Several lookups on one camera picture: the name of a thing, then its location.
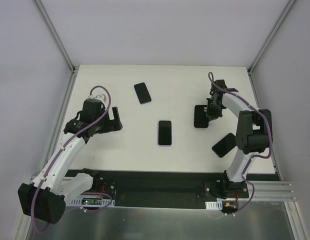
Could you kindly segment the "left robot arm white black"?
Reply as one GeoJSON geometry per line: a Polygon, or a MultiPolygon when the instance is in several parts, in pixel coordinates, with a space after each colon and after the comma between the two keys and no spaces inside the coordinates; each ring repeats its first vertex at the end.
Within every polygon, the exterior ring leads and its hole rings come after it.
{"type": "Polygon", "coordinates": [[[56,224],[66,206],[80,194],[103,194],[96,170],[83,168],[68,183],[63,179],[76,156],[98,134],[120,131],[123,125],[116,106],[105,106],[99,99],[87,98],[76,117],[66,123],[59,148],[29,184],[20,185],[17,194],[22,212],[33,219],[56,224]]]}

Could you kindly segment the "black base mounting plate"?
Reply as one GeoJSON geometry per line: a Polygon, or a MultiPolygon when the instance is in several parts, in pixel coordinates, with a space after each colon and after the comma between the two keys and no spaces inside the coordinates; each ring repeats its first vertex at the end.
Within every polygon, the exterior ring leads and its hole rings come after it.
{"type": "Polygon", "coordinates": [[[244,181],[231,183],[224,173],[99,171],[99,183],[84,192],[105,193],[116,207],[204,209],[217,199],[248,199],[244,181]]]}

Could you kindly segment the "black phone case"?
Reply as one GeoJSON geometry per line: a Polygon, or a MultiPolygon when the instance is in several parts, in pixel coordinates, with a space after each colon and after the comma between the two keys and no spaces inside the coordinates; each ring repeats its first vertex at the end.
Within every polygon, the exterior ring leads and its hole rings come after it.
{"type": "Polygon", "coordinates": [[[206,105],[196,105],[194,107],[193,126],[196,129],[206,129],[209,127],[209,120],[206,116],[206,113],[207,113],[206,105]]]}

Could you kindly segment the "left aluminium table rail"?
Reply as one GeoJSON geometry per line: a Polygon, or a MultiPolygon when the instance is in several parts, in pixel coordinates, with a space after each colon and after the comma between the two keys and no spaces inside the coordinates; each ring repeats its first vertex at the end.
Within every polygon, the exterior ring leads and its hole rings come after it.
{"type": "Polygon", "coordinates": [[[51,158],[53,153],[56,150],[57,145],[59,144],[59,137],[62,131],[63,121],[65,119],[67,107],[71,98],[71,94],[74,88],[74,84],[76,81],[76,77],[78,74],[79,67],[75,67],[74,70],[70,74],[70,78],[67,82],[66,89],[62,95],[61,103],[58,108],[58,112],[54,121],[53,129],[50,134],[50,138],[48,141],[48,146],[43,154],[43,159],[41,161],[40,167],[41,169],[46,165],[48,160],[51,158]]]}

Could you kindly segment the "left aluminium frame post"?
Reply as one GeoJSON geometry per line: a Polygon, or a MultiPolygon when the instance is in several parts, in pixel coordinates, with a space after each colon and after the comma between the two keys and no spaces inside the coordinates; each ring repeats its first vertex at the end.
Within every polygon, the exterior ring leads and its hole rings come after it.
{"type": "Polygon", "coordinates": [[[53,21],[51,20],[43,2],[41,0],[33,0],[34,6],[36,7],[40,17],[42,18],[43,23],[45,24],[54,44],[56,45],[59,53],[61,54],[66,66],[70,70],[71,73],[76,71],[76,66],[73,64],[55,26],[53,21]]]}

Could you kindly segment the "right aluminium frame post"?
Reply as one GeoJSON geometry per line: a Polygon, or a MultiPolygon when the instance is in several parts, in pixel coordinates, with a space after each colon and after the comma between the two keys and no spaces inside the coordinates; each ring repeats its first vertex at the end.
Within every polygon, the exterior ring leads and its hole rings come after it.
{"type": "Polygon", "coordinates": [[[296,5],[297,0],[288,0],[284,5],[284,8],[280,12],[278,18],[276,19],[274,25],[272,26],[271,30],[269,31],[267,37],[265,38],[264,42],[262,43],[257,55],[255,56],[254,60],[252,61],[250,67],[247,69],[247,73],[251,76],[258,66],[259,62],[261,61],[262,57],[270,47],[272,41],[277,36],[278,32],[280,31],[282,25],[284,24],[285,20],[291,13],[292,9],[296,5]]]}

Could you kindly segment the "aluminium frame post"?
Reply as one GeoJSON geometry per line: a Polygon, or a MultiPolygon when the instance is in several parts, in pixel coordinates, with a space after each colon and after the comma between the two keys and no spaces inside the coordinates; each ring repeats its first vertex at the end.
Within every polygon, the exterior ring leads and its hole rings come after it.
{"type": "Polygon", "coordinates": [[[274,25],[272,26],[271,30],[269,31],[267,37],[265,38],[264,42],[262,43],[257,55],[255,56],[254,60],[252,61],[250,67],[247,69],[247,73],[251,76],[258,66],[259,62],[261,61],[262,57],[270,47],[272,41],[277,36],[278,32],[280,31],[282,25],[284,24],[285,20],[291,13],[292,9],[296,5],[297,0],[288,0],[284,5],[284,8],[280,12],[278,18],[276,19],[274,25]]]}
{"type": "Polygon", "coordinates": [[[53,21],[51,20],[43,2],[41,0],[33,0],[34,6],[36,7],[40,17],[42,18],[43,23],[45,24],[54,44],[56,45],[59,53],[61,54],[66,66],[70,70],[71,73],[76,71],[76,66],[73,64],[55,26],[53,21]]]}

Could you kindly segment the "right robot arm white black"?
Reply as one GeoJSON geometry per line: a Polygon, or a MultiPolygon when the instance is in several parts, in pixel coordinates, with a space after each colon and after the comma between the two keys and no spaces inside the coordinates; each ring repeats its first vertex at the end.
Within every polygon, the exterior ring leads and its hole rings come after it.
{"type": "Polygon", "coordinates": [[[224,80],[211,80],[209,94],[205,113],[208,122],[221,118],[224,109],[237,117],[237,152],[221,180],[209,191],[216,198],[226,199],[247,187],[246,176],[256,158],[267,159],[272,154],[272,114],[268,109],[253,107],[235,88],[227,88],[224,80]]]}

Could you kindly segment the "black phone blue edge far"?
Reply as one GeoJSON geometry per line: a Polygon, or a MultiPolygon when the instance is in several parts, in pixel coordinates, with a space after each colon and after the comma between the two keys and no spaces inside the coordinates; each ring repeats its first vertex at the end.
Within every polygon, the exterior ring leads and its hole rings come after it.
{"type": "Polygon", "coordinates": [[[152,101],[151,95],[144,82],[135,84],[134,90],[141,105],[150,103],[152,101]]]}

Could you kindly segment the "metal sheet front panel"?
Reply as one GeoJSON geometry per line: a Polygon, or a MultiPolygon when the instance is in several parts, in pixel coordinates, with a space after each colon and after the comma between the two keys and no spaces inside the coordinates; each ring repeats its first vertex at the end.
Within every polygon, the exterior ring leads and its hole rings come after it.
{"type": "Polygon", "coordinates": [[[235,215],[217,210],[112,207],[100,212],[67,208],[28,240],[293,240],[282,202],[252,202],[235,215]]]}

